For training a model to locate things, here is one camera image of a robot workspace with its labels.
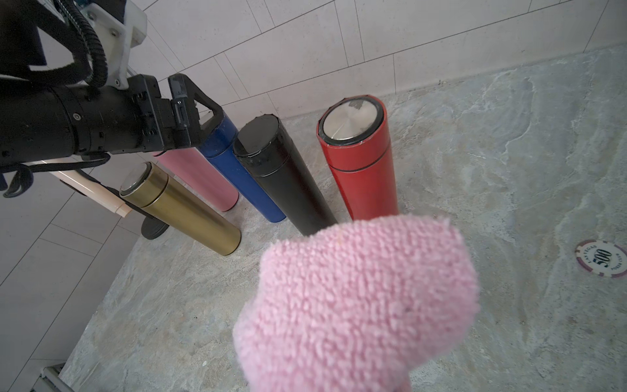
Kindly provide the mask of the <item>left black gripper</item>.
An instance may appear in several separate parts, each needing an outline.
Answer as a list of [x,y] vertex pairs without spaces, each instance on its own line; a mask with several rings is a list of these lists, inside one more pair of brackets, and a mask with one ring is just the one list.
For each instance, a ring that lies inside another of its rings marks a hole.
[[[224,120],[222,107],[185,74],[168,78],[171,101],[153,76],[128,82],[119,90],[2,79],[1,165],[198,147]],[[202,120],[197,105],[212,117]]]

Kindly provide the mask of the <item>gold thermos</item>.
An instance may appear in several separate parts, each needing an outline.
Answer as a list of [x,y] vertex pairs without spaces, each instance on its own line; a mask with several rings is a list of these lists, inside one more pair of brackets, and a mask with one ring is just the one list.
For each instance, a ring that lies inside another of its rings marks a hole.
[[240,245],[242,233],[235,225],[153,163],[131,171],[119,194],[220,255],[228,256]]

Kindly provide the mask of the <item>black thermos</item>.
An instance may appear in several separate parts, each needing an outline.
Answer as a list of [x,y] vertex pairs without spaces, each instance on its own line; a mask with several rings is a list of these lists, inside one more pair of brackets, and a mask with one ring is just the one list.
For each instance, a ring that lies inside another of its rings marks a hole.
[[330,207],[281,120],[248,122],[233,144],[235,157],[304,236],[336,225]]

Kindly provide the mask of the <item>blue thermos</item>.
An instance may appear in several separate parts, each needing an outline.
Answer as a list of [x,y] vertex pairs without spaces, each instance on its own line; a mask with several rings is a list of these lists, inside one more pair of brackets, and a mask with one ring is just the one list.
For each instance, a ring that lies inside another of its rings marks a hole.
[[233,146],[237,136],[238,129],[224,112],[220,124],[197,150],[268,221],[283,221],[284,213],[235,157]]

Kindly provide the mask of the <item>pink thermos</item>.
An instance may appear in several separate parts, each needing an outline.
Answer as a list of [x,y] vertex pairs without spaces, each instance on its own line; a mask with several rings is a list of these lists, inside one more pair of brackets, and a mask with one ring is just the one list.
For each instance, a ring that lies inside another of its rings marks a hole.
[[163,151],[153,156],[216,210],[227,212],[238,202],[238,190],[196,148]]

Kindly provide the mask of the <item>pink cloth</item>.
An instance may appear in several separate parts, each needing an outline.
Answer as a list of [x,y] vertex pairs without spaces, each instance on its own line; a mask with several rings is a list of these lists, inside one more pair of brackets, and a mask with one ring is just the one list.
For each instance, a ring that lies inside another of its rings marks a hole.
[[271,245],[233,328],[253,391],[406,391],[479,310],[465,240],[448,220],[393,216]]

